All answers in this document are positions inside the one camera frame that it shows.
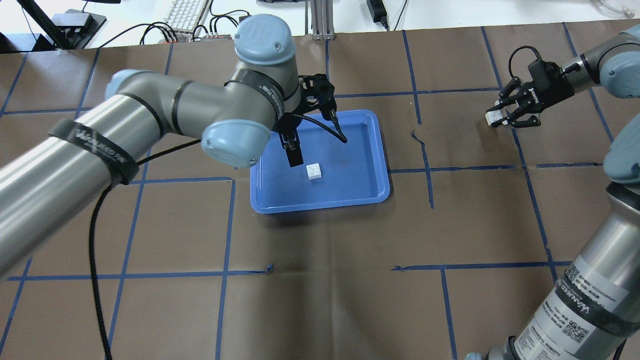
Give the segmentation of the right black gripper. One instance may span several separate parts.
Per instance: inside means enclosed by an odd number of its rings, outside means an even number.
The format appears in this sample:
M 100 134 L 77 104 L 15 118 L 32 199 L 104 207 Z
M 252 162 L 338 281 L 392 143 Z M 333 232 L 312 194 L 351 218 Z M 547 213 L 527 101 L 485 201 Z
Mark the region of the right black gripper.
M 487 112 L 499 111 L 508 105 L 518 108 L 507 116 L 507 124 L 514 129 L 534 128 L 542 125 L 539 113 L 571 97 L 574 91 L 563 69 L 557 63 L 535 60 L 527 67 L 531 81 L 522 84 L 519 76 L 514 76 L 501 89 L 498 100 Z

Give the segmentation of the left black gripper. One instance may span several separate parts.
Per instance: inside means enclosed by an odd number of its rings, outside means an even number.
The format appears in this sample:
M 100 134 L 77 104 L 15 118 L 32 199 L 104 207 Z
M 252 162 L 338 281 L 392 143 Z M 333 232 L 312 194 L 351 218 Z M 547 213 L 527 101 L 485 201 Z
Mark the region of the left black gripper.
M 302 123 L 303 116 L 313 111 L 319 111 L 325 121 L 332 123 L 333 129 L 329 129 L 329 132 L 336 139 L 343 144 L 348 143 L 348 138 L 339 123 L 335 87 L 329 81 L 329 77 L 326 74 L 300 75 L 298 82 L 299 99 L 294 100 L 294 109 L 285 110 L 285 114 L 272 128 L 274 132 L 279 133 L 279 141 L 290 167 L 304 164 L 296 129 Z

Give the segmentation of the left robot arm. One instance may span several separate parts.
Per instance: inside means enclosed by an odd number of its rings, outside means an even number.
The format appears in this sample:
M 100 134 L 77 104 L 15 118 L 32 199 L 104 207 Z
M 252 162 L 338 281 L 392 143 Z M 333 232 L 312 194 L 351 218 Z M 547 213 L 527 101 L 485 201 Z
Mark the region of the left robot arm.
M 1 280 L 11 276 L 99 195 L 137 176 L 138 160 L 168 133 L 199 140 L 208 157 L 253 167 L 277 133 L 291 167 L 302 163 L 298 126 L 319 111 L 346 142 L 334 86 L 300 75 L 287 23 L 249 16 L 232 37 L 237 64 L 222 86 L 155 71 L 123 69 L 105 100 L 1 169 Z

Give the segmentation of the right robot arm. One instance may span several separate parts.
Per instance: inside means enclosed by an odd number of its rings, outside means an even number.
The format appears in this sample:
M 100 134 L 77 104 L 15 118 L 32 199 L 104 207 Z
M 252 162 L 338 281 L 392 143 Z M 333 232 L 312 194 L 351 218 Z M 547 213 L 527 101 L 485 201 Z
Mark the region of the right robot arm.
M 535 60 L 523 82 L 512 75 L 486 111 L 487 125 L 514 129 L 541 125 L 540 114 L 593 87 L 611 96 L 637 99 L 639 26 L 621 31 L 563 65 Z M 610 179 L 610 210 L 525 328 L 487 353 L 467 360 L 619 360 L 629 338 L 639 333 L 639 117 L 619 132 L 603 160 Z

